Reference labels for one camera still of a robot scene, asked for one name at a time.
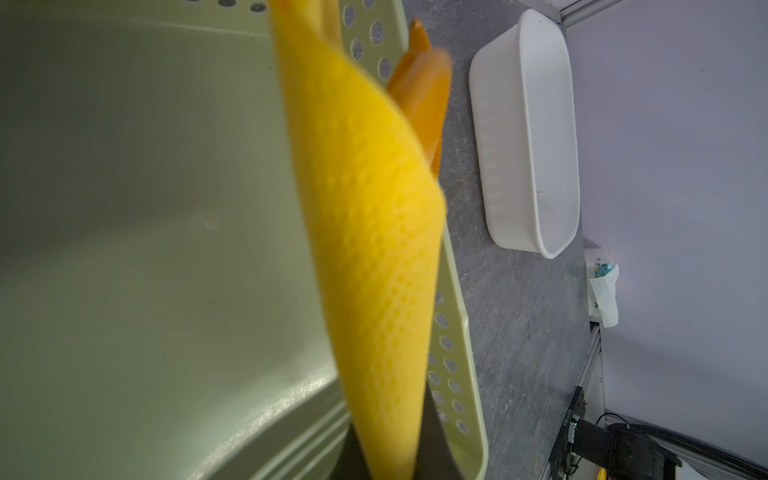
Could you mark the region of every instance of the gray stone surface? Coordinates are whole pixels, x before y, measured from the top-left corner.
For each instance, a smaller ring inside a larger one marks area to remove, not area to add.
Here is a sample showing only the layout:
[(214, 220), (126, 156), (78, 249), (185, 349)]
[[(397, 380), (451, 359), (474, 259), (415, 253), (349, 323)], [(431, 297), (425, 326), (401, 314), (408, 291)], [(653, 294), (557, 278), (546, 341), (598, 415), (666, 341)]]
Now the gray stone surface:
[(589, 349), (581, 231), (554, 260), (497, 247), (485, 227), (468, 72), (525, 7), (498, 0), (405, 0), (453, 58), (440, 184), (469, 313), (490, 457), (486, 478), (538, 480)]

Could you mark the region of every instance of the sage green plastic tray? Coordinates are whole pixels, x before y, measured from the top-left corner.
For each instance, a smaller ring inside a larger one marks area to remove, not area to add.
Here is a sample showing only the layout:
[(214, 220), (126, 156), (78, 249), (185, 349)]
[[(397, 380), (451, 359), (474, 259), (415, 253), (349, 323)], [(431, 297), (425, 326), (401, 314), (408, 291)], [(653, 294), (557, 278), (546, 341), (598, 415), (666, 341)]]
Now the sage green plastic tray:
[[(349, 53), (385, 83), (407, 42), (402, 6), (349, 7)], [(332, 468), (349, 414), (268, 11), (0, 0), (0, 478)], [(438, 290), (432, 388), (478, 478), (487, 445), (447, 234)]]

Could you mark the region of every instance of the hole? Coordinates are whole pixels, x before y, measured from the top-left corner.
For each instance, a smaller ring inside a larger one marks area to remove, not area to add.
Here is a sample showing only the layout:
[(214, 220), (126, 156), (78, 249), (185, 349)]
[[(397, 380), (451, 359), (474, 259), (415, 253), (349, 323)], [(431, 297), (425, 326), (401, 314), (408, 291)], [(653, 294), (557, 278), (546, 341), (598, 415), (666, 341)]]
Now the hole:
[(352, 58), (359, 60), (362, 57), (362, 42), (359, 38), (352, 40), (350, 51), (352, 52)]
[(442, 313), (438, 313), (437, 315), (435, 315), (435, 321), (442, 328), (446, 328), (448, 326), (448, 318)]
[(388, 58), (382, 58), (379, 60), (379, 76), (385, 80), (392, 74), (392, 63)]
[(342, 17), (344, 18), (344, 25), (351, 27), (355, 23), (355, 9), (351, 5), (347, 5), (344, 7)]
[(442, 348), (446, 350), (450, 350), (453, 348), (453, 342), (451, 341), (450, 338), (448, 338), (445, 335), (440, 337), (440, 345), (442, 345)]
[(445, 359), (442, 361), (445, 364), (446, 369), (450, 370), (451, 372), (456, 371), (456, 363), (451, 359)]
[(456, 412), (464, 413), (464, 406), (462, 405), (462, 403), (460, 401), (454, 400), (453, 402), (451, 402), (451, 405), (453, 405), (453, 409)]
[(371, 25), (371, 41), (374, 45), (378, 45), (384, 39), (384, 25), (382, 22), (373, 22)]

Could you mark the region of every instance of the yellow sponge cloth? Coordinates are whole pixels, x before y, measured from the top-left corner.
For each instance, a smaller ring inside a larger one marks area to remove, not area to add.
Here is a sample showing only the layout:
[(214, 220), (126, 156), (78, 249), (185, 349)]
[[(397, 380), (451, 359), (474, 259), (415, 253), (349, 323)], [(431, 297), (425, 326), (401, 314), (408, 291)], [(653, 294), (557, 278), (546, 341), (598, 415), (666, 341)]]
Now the yellow sponge cloth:
[(445, 200), (408, 120), (327, 33), (327, 3), (271, 8), (293, 169), (369, 469), (411, 478)]

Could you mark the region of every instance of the white rectangular container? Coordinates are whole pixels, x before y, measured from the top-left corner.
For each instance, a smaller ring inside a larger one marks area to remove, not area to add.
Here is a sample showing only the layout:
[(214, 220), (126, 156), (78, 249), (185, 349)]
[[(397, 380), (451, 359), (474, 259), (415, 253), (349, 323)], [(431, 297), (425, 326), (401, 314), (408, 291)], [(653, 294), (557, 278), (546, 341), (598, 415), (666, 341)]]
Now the white rectangular container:
[(504, 248), (555, 258), (580, 201), (571, 63), (560, 28), (535, 10), (469, 69), (485, 219)]

